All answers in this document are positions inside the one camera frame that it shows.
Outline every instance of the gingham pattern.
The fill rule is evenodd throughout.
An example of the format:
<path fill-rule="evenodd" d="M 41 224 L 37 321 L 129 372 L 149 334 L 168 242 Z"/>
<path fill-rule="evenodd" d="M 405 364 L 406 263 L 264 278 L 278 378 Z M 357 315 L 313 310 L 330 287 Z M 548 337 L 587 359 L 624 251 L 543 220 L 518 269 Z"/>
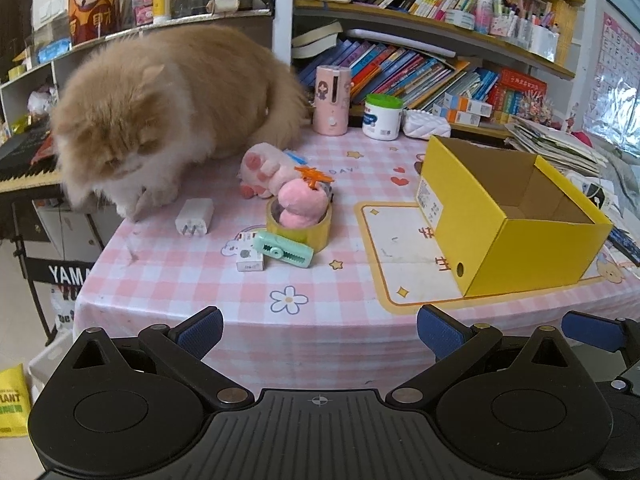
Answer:
<path fill-rule="evenodd" d="M 78 297 L 75 334 L 102 326 L 112 337 L 133 336 L 153 323 L 175 326 L 214 304 L 224 315 L 225 331 L 204 362 L 254 393 L 264 387 L 386 392 L 428 366 L 433 355 L 417 338 L 414 314 L 393 316 L 378 303 L 353 206 L 413 201 L 414 162 L 424 149 L 421 140 L 380 142 L 358 130 L 342 137 L 305 136 L 298 153 L 331 173 L 336 191 L 331 242 L 309 269 L 268 260 L 263 272 L 238 272 L 236 257 L 221 251 L 241 230 L 264 224 L 266 201 L 240 197 L 238 158 L 194 169 L 176 203 L 119 227 Z M 405 173 L 394 172 L 396 167 Z M 409 183 L 398 186 L 393 176 Z M 174 226 L 184 200 L 193 197 L 212 197 L 216 207 L 204 238 L 183 237 Z M 333 270 L 333 260 L 344 268 Z M 640 280 L 624 272 L 620 285 L 590 282 L 509 301 L 496 297 L 452 314 L 466 324 L 482 320 L 515 335 L 540 324 L 557 326 L 571 309 L 635 317 Z M 285 292 L 293 302 L 278 302 Z"/>

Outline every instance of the blue gripper pad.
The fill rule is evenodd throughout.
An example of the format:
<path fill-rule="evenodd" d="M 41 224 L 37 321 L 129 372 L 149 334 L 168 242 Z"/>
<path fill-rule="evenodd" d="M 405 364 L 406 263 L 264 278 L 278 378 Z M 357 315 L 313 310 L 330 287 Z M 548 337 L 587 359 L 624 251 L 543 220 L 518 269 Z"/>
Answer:
<path fill-rule="evenodd" d="M 169 338 L 196 359 L 202 359 L 222 338 L 222 312 L 210 306 L 169 330 Z"/>
<path fill-rule="evenodd" d="M 462 332 L 426 308 L 418 311 L 417 327 L 420 341 L 433 351 L 437 360 L 444 359 L 466 342 Z"/>
<path fill-rule="evenodd" d="M 562 318 L 561 326 L 566 337 L 607 352 L 616 352 L 626 344 L 624 329 L 610 319 L 567 312 Z"/>

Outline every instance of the keyboard piano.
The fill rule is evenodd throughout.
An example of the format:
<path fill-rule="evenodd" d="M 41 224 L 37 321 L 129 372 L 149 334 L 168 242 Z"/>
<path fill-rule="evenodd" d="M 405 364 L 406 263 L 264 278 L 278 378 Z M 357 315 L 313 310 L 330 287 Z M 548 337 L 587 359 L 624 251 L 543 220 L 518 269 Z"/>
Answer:
<path fill-rule="evenodd" d="M 47 124 L 34 126 L 0 146 L 0 201 L 62 197 L 55 158 L 31 165 L 47 131 Z"/>

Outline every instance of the yellow package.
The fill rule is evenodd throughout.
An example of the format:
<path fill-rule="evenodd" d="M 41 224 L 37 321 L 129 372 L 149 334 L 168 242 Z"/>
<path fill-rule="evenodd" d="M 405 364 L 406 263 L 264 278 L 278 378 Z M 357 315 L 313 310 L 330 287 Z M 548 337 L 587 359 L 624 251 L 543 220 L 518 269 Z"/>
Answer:
<path fill-rule="evenodd" d="M 26 436 L 30 411 L 22 365 L 0 372 L 0 437 Z"/>

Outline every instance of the cat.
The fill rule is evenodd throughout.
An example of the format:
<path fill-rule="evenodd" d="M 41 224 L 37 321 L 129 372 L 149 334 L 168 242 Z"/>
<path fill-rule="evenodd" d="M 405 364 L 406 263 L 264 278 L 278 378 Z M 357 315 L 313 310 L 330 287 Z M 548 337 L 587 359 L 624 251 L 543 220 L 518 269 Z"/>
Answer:
<path fill-rule="evenodd" d="M 95 192 L 135 221 L 176 199 L 189 164 L 260 142 L 288 148 L 305 117 L 302 86 L 270 50 L 234 28 L 188 25 L 91 54 L 51 133 L 71 205 Z"/>

